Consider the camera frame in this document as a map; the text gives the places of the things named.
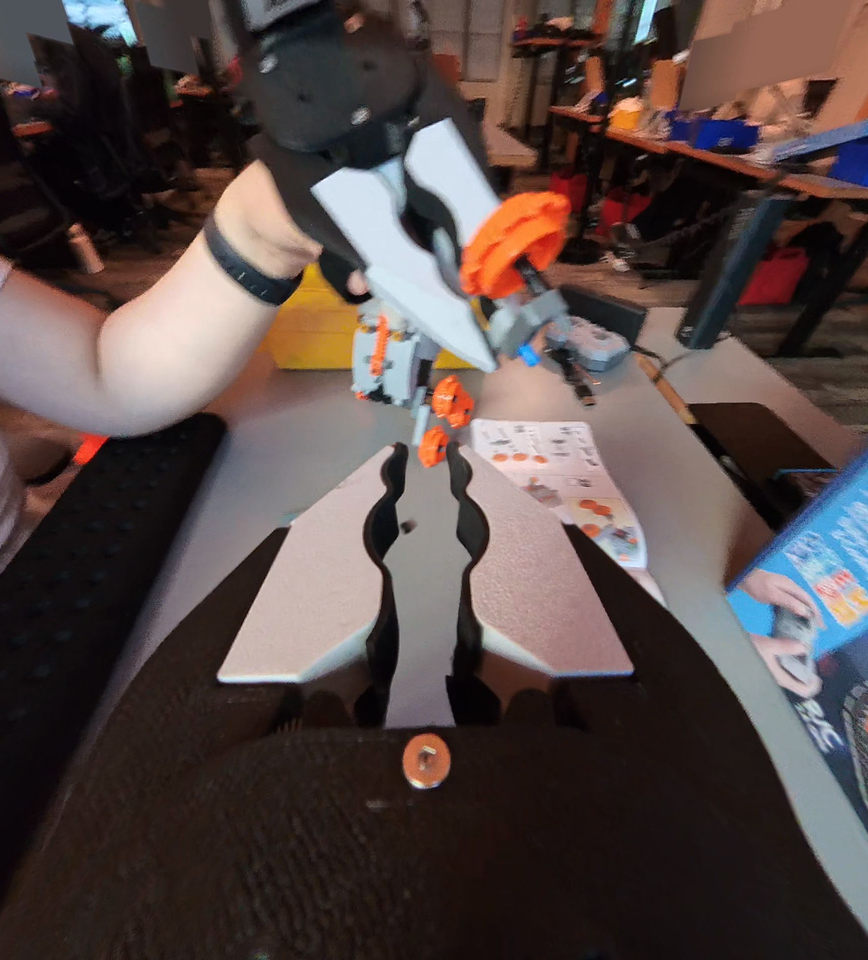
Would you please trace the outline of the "black case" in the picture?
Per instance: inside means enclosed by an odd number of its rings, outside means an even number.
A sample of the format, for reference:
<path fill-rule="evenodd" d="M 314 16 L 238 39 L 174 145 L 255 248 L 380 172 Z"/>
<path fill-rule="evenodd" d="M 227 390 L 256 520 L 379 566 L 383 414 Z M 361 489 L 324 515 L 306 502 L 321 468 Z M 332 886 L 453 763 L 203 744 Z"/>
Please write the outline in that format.
<path fill-rule="evenodd" d="M 570 284 L 561 286 L 560 294 L 571 316 L 616 333 L 631 346 L 639 341 L 649 312 L 647 307 Z"/>

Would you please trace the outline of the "red bean bag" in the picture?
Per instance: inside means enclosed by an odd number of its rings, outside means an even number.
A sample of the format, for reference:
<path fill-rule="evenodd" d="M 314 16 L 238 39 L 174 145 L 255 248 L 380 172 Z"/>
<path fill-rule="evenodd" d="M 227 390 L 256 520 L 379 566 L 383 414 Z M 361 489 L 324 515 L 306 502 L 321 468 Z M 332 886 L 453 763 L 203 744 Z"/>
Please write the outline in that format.
<path fill-rule="evenodd" d="M 810 266 L 801 246 L 771 246 L 756 265 L 738 306 L 787 306 Z"/>
<path fill-rule="evenodd" d="M 550 175 L 549 190 L 566 197 L 570 203 L 571 212 L 580 215 L 584 210 L 584 201 L 587 196 L 588 176 L 583 172 L 576 172 L 571 167 L 561 167 Z"/>

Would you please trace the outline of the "grey and orange robot model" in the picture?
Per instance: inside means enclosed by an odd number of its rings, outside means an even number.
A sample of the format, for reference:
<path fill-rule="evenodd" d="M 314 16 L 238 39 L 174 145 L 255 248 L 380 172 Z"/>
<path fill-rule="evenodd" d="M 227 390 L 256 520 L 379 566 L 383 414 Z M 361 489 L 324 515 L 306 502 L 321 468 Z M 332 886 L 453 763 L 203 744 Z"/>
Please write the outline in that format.
<path fill-rule="evenodd" d="M 370 298 L 357 317 L 351 390 L 361 401 L 407 410 L 418 461 L 427 469 L 437 466 L 455 434 L 471 423 L 474 399 L 456 374 L 434 381 L 440 347 L 392 306 Z"/>

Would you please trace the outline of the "orange gear with grey beam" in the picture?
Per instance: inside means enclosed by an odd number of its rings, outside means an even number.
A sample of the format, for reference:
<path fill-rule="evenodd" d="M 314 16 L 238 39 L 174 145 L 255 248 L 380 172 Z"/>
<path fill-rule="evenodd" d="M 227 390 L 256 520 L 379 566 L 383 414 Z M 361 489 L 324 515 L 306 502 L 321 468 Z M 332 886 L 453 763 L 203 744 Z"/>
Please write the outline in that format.
<path fill-rule="evenodd" d="M 505 198 L 464 246 L 461 290 L 489 301 L 488 345 L 495 354 L 540 363 L 538 336 L 554 325 L 570 330 L 569 308 L 545 270 L 567 243 L 572 214 L 569 197 L 551 191 Z"/>

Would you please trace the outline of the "grey desk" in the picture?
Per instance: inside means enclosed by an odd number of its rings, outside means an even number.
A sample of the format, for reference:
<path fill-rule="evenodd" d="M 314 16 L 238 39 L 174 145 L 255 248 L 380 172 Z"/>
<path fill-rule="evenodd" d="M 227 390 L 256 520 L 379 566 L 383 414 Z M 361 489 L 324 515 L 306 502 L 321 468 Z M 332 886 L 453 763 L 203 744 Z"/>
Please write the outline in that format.
<path fill-rule="evenodd" d="M 253 357 L 209 408 L 227 438 L 200 487 L 95 716 L 107 720 L 165 637 L 282 522 L 407 438 L 401 409 L 358 401 L 345 370 L 283 370 Z M 767 747 L 814 852 L 868 932 L 868 833 L 723 594 L 769 530 L 648 376 L 627 359 L 584 410 L 560 376 L 506 366 L 462 371 L 477 416 L 587 421 L 610 476 L 638 517 L 648 568 L 670 612 L 728 681 Z M 388 555 L 403 641 L 387 714 L 395 728 L 447 726 L 457 596 L 467 552 L 444 465 L 411 459 L 398 517 L 416 522 Z"/>

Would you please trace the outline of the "person's left forearm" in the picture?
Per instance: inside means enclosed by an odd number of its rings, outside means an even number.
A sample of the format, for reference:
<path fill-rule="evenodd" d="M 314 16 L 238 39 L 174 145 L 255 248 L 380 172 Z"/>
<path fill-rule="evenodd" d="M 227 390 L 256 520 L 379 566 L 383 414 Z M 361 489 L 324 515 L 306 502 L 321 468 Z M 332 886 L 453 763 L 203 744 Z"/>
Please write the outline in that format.
<path fill-rule="evenodd" d="M 109 314 L 0 256 L 0 402 L 91 434 L 153 433 L 236 380 L 278 306 L 236 283 L 203 236 Z"/>

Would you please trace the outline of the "black wristband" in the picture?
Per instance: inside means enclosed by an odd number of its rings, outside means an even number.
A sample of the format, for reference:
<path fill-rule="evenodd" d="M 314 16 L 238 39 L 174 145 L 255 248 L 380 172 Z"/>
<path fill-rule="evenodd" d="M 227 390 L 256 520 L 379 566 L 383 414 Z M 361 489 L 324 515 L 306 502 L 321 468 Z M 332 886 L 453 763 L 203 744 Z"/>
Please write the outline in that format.
<path fill-rule="evenodd" d="M 211 257 L 222 272 L 261 304 L 280 307 L 301 286 L 303 271 L 288 278 L 273 277 L 243 257 L 221 231 L 214 210 L 206 217 L 201 232 Z"/>

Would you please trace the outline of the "water bottle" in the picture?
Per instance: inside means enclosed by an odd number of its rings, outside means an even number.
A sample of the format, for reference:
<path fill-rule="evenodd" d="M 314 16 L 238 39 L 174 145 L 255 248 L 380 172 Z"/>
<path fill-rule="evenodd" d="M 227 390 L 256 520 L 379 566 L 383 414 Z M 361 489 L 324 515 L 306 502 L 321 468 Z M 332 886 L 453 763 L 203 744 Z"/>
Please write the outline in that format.
<path fill-rule="evenodd" d="M 80 222 L 74 222 L 67 228 L 66 240 L 70 252 L 84 274 L 96 276 L 105 271 L 104 260 L 94 245 L 92 236 Z"/>

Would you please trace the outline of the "wooden worktable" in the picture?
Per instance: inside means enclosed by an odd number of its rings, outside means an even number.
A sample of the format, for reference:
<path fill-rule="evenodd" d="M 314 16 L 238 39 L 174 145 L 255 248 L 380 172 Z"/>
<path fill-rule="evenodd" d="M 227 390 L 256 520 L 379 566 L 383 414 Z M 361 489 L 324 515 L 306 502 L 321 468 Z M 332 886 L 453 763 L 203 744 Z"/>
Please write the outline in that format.
<path fill-rule="evenodd" d="M 573 106 L 551 106 L 548 123 L 569 123 L 588 144 L 587 187 L 594 188 L 594 158 L 606 149 L 645 154 L 648 163 L 676 162 L 673 179 L 645 208 L 648 238 L 636 261 L 659 258 L 669 247 L 693 258 L 698 285 L 675 331 L 687 350 L 707 351 L 727 330 L 774 234 L 792 208 L 810 201 L 842 202 L 868 216 L 868 186 L 779 166 L 768 169 L 738 154 L 699 150 L 683 141 L 661 141 L 618 129 Z M 789 328 L 778 357 L 804 354 L 806 345 L 868 256 L 868 222 L 813 288 Z"/>

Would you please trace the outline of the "grey battery box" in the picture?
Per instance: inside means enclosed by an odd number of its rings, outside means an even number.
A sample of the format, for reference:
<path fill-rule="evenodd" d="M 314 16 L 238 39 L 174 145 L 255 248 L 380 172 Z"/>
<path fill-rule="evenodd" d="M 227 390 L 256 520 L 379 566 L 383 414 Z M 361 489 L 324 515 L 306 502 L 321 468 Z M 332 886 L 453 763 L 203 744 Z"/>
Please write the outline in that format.
<path fill-rule="evenodd" d="M 630 343 L 619 333 L 576 315 L 552 321 L 546 342 L 590 374 L 604 373 L 631 354 Z"/>

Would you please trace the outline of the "yellow storage bin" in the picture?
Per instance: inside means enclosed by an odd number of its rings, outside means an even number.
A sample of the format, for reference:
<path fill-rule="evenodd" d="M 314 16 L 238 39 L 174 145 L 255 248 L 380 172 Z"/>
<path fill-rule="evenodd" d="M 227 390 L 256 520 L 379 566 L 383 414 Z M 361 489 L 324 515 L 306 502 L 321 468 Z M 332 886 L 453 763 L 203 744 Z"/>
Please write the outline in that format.
<path fill-rule="evenodd" d="M 280 307 L 263 346 L 283 370 L 350 372 L 356 359 L 356 333 L 372 329 L 377 315 L 388 322 L 384 356 L 392 361 L 396 348 L 408 346 L 408 330 L 397 311 L 377 306 L 373 300 L 349 302 L 314 264 L 306 268 L 296 292 Z"/>

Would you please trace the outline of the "person's left hand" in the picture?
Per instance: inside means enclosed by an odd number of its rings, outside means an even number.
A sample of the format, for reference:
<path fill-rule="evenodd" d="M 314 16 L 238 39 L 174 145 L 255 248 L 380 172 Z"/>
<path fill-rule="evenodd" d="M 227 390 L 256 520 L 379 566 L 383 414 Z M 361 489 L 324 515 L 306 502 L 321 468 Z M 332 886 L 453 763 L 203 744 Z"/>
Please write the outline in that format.
<path fill-rule="evenodd" d="M 224 189 L 214 220 L 236 255 L 270 279 L 295 279 L 324 252 L 294 222 L 273 175 L 258 159 Z"/>

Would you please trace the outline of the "black studded mat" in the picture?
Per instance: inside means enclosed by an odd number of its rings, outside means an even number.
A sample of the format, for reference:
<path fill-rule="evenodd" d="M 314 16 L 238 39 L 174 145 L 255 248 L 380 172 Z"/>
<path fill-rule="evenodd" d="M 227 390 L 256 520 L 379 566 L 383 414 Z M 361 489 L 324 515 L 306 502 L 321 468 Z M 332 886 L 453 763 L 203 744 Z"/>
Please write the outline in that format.
<path fill-rule="evenodd" d="M 104 441 L 0 575 L 9 827 L 38 816 L 68 765 L 226 434 L 195 414 Z"/>

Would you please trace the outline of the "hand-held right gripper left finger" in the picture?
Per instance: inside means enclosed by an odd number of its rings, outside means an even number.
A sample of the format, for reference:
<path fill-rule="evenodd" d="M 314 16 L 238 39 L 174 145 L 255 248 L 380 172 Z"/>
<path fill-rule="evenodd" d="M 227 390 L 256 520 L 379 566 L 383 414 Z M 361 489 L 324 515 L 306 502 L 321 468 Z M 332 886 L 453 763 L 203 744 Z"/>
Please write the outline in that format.
<path fill-rule="evenodd" d="M 216 675 L 336 695 L 360 726 L 387 718 L 400 625 L 387 555 L 401 534 L 408 448 L 383 446 L 278 529 L 283 538 Z"/>

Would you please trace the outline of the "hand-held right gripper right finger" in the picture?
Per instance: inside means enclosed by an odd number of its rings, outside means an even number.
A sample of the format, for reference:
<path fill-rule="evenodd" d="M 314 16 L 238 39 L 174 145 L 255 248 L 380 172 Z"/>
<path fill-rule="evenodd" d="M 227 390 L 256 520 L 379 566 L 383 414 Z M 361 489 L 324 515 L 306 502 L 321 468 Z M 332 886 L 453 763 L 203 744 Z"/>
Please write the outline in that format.
<path fill-rule="evenodd" d="M 446 462 L 466 554 L 444 681 L 455 724 L 495 725 L 524 691 L 631 678 L 567 526 L 470 447 L 451 442 Z"/>

